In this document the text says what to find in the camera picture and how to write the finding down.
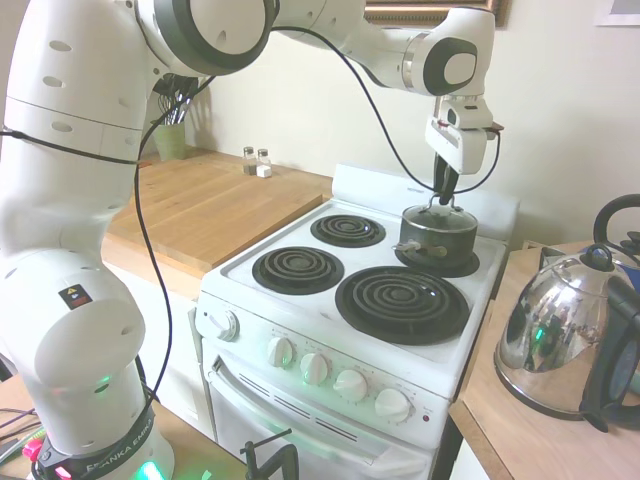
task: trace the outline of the kettle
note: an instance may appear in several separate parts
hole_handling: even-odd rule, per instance
[[[502,383],[552,417],[640,429],[622,401],[640,361],[640,294],[602,244],[561,257],[528,283],[496,348]]]
[[[614,245],[607,237],[611,217],[621,210],[640,207],[640,195],[624,195],[609,202],[596,217],[593,226],[593,240],[604,243],[613,250],[613,261],[627,273],[636,291],[640,292],[640,232],[627,233],[629,239]]]

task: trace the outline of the kettle handle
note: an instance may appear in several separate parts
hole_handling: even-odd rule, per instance
[[[605,205],[600,213],[598,213],[595,224],[593,225],[594,242],[609,245],[611,242],[609,242],[607,231],[611,217],[620,210],[634,207],[640,207],[640,195],[636,193],[616,198]]]
[[[585,386],[580,411],[601,432],[607,423],[640,430],[640,405],[622,401],[640,363],[640,294],[621,278],[607,282],[608,324]]]

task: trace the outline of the salt shaker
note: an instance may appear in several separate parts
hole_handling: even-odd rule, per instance
[[[262,178],[271,177],[271,159],[269,158],[269,150],[258,150],[258,171],[257,174]]]
[[[244,162],[242,164],[242,171],[245,175],[255,175],[258,169],[258,161],[256,160],[256,153],[253,147],[246,147],[244,149]]]

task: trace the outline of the stove knob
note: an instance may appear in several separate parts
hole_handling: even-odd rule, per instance
[[[226,311],[224,315],[213,316],[209,314],[209,322],[213,326],[218,339],[223,342],[231,342],[238,335],[238,317],[232,311]]]
[[[306,355],[300,362],[300,370],[307,385],[320,385],[329,375],[327,361],[318,353]]]
[[[397,390],[383,390],[376,398],[376,414],[394,423],[400,423],[409,417],[411,403]]]
[[[293,347],[286,338],[274,338],[267,347],[267,361],[277,368],[286,368],[293,360]]]
[[[338,375],[333,389],[345,400],[359,402],[367,396],[367,381],[354,370],[345,370]]]

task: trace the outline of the black pot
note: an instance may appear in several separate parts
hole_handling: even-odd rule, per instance
[[[478,220],[456,207],[429,205],[408,208],[402,214],[400,243],[394,248],[419,257],[420,263],[436,268],[455,268],[473,257]]]

